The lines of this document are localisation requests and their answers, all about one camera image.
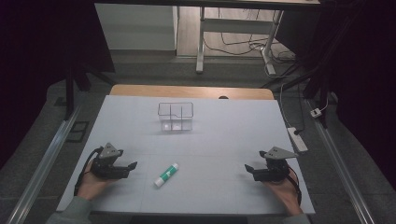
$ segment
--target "wall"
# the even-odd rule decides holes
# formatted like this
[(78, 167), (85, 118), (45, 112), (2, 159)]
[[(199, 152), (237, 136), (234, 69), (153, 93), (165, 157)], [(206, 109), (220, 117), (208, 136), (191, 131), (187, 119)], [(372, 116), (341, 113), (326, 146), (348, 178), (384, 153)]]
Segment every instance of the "wall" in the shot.
[(176, 7), (95, 6), (110, 49), (176, 49)]

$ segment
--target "person's arm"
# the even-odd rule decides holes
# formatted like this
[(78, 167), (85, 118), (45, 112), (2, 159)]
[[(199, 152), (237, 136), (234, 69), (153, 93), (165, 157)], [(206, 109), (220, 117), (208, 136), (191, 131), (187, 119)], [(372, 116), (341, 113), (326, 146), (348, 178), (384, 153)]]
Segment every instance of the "person's arm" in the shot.
[(91, 200), (98, 196), (112, 182), (116, 180), (104, 180), (90, 173), (91, 162), (85, 169), (78, 194), (62, 213), (54, 213), (47, 220), (47, 224), (89, 224), (88, 220), (92, 209)]
[[(290, 169), (290, 177), (294, 181), (298, 181), (296, 174)], [(276, 197), (283, 203), (288, 215), (290, 217), (285, 218), (283, 224), (310, 224), (308, 216), (303, 213), (300, 205), (298, 204), (298, 194), (295, 187), (291, 184), (288, 179), (284, 179), (280, 182), (262, 182), (267, 188), (269, 188)]]

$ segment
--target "black strap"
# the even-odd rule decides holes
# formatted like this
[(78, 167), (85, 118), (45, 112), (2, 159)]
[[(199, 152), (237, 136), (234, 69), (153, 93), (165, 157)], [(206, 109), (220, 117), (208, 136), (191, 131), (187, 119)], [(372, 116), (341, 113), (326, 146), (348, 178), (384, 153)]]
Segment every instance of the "black strap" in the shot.
[(286, 176), (286, 178), (290, 181), (290, 183), (291, 183), (291, 184), (294, 186), (294, 188), (296, 189), (296, 192), (297, 192), (297, 200), (298, 200), (298, 204), (300, 205), (300, 204), (301, 204), (301, 197), (302, 197), (300, 187), (298, 186), (298, 184), (296, 183), (296, 181), (295, 181), (293, 178), (291, 178), (289, 175)]

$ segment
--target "gray floor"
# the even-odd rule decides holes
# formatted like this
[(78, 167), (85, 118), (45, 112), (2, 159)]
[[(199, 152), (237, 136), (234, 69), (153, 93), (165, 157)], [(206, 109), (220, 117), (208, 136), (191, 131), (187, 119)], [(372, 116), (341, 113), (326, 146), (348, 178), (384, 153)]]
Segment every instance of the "gray floor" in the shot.
[[(192, 12), (191, 15), (196, 17), (196, 9), (192, 10), (195, 10), (195, 12)], [(240, 11), (237, 15), (245, 17), (246, 11)], [(224, 11), (223, 16), (228, 16), (227, 11)], [(183, 35), (185, 36), (184, 41), (190, 41), (192, 47), (187, 45), (181, 47), (184, 42), (182, 41), (178, 45), (178, 54), (194, 56), (196, 54), (196, 44), (193, 43), (192, 38), (197, 35), (183, 34), (181, 31), (179, 32), (179, 40), (183, 38)], [(245, 36), (229, 37), (237, 38), (237, 40), (245, 40), (246, 38)], [(208, 37), (208, 43), (217, 48), (222, 48), (221, 40), (218, 37), (213, 42), (210, 42), (211, 39), (215, 39), (215, 37)], [(246, 46), (229, 50), (244, 50), (242, 48), (246, 48)], [(176, 58), (174, 55), (158, 54), (158, 52), (156, 54), (142, 52), (130, 54), (113, 51), (112, 54), (117, 72), (109, 75), (119, 83), (259, 88), (271, 79), (264, 73), (263, 61), (254, 59), (255, 57), (260, 58), (260, 55), (257, 54), (247, 55), (246, 59), (242, 57), (233, 59), (207, 57), (205, 58), (204, 73), (200, 76), (195, 74), (195, 60), (189, 57)], [(225, 54), (220, 55), (217, 52), (206, 50), (205, 55), (224, 56)], [(288, 64), (276, 64), (276, 71), (280, 74), (288, 66)], [(299, 74), (285, 78), (281, 83), (287, 82), (299, 76)], [(44, 223), (54, 212), (64, 193), (68, 178), (74, 171), (74, 166), (88, 139), (101, 104), (111, 89), (102, 80), (91, 75), (89, 75), (89, 78), (92, 82), (92, 88), (87, 94), (87, 99), (77, 118), (77, 122), (80, 122), (81, 125), (82, 122), (88, 124), (87, 132), (85, 134), (75, 132), (68, 135), (68, 141), (64, 143), (25, 223)], [(300, 88), (301, 90), (304, 88), (304, 83), (300, 85)], [(0, 171), (0, 223), (5, 223), (11, 214), (64, 118), (64, 91), (64, 82), (56, 83), (49, 88), (47, 102), (35, 124), (26, 134), (14, 156)], [(275, 96), (279, 100), (279, 93), (275, 93)], [(315, 215), (311, 216), (313, 222), (325, 224), (361, 223), (338, 174), (335, 172), (328, 151), (318, 134), (315, 121), (310, 118), (304, 99), (302, 99), (297, 87), (282, 93), (282, 105), (290, 124), (299, 129), (304, 127), (301, 135), (309, 148), (309, 152), (299, 158), (299, 163), (317, 211)], [(327, 108), (327, 121), (334, 143), (338, 146), (354, 181), (364, 200), (368, 203), (376, 223), (396, 223), (395, 191), (353, 134), (338, 121), (335, 113), (336, 107), (334, 99), (330, 99)], [(248, 217), (247, 221), (250, 224), (279, 223), (282, 218), (255, 216)], [(93, 223), (129, 223), (131, 216), (92, 214), (90, 219)]]

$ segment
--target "table leg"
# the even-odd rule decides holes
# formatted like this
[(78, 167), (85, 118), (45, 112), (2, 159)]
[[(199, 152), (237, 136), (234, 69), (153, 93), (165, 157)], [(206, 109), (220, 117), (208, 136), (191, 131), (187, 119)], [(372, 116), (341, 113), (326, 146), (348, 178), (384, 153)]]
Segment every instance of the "table leg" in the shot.
[(282, 17), (282, 13), (283, 13), (283, 11), (275, 11), (274, 22), (273, 22), (273, 25), (271, 27), (271, 31), (270, 31), (270, 33), (268, 35), (267, 43), (265, 45), (265, 48), (262, 49), (262, 57), (264, 58), (265, 67), (267, 68), (268, 75), (270, 75), (270, 76), (276, 75), (276, 71), (274, 69), (274, 66), (272, 64), (271, 58), (269, 56), (269, 52), (271, 50), (271, 45), (272, 45), (272, 43), (274, 41), (276, 30), (277, 30), (277, 26), (279, 25), (280, 18)]
[(197, 67), (196, 73), (202, 74), (204, 72), (204, 26), (205, 26), (205, 8), (201, 7), (201, 19), (199, 28), (198, 40), (198, 54), (197, 54)]

